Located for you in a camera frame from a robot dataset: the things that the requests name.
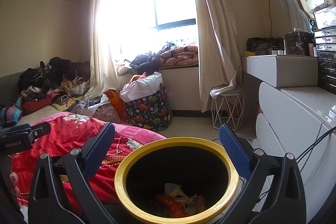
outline bed headboard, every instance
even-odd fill
[[[0,77],[0,105],[12,106],[19,98],[17,82],[22,72]]]

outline white wire stool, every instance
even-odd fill
[[[233,97],[234,104],[232,107],[230,107],[230,104],[227,99],[228,97]],[[221,109],[223,103],[226,105],[226,110],[229,116],[225,117],[221,116],[224,110]],[[241,86],[236,86],[235,89],[223,92],[219,94],[216,98],[212,98],[211,116],[212,116],[213,128],[215,129],[219,129],[219,127],[216,126],[217,122],[220,123],[219,126],[221,126],[223,123],[232,122],[233,127],[231,126],[231,123],[229,124],[229,126],[233,131],[236,131],[243,123],[243,113],[244,113],[244,89]]]

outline window frame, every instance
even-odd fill
[[[155,4],[155,0],[153,1],[154,1],[154,13],[155,13],[155,27],[152,27],[151,29],[155,29],[159,32],[160,30],[171,29],[175,27],[196,25],[196,18],[190,18],[190,19],[185,19],[185,20],[169,22],[169,23],[158,25],[158,19],[157,19],[157,14],[156,14],[156,4]]]

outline yellow trash can rim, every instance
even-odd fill
[[[228,171],[228,186],[222,198],[204,212],[184,218],[164,218],[151,215],[139,209],[129,198],[126,191],[126,177],[133,164],[141,157],[167,147],[193,146],[208,150],[218,156]],[[148,224],[202,224],[218,216],[233,200],[238,188],[239,175],[233,166],[224,147],[214,142],[191,137],[177,137],[158,140],[137,148],[118,166],[115,173],[114,186],[117,196],[125,209],[136,219]]]

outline silver bolt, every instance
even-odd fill
[[[74,148],[70,151],[70,154],[74,156],[74,155],[77,155],[79,153],[79,151],[80,150],[78,148]]]
[[[288,153],[287,155],[287,158],[289,158],[290,160],[293,160],[294,159],[294,155],[292,153]]]
[[[257,149],[254,151],[254,153],[256,153],[256,155],[258,155],[258,156],[262,156],[262,155],[264,154],[264,151],[263,151],[262,149],[260,149],[260,148],[257,148]]]
[[[40,158],[41,158],[42,160],[44,160],[47,156],[48,156],[47,153],[42,153],[42,154],[40,155]]]

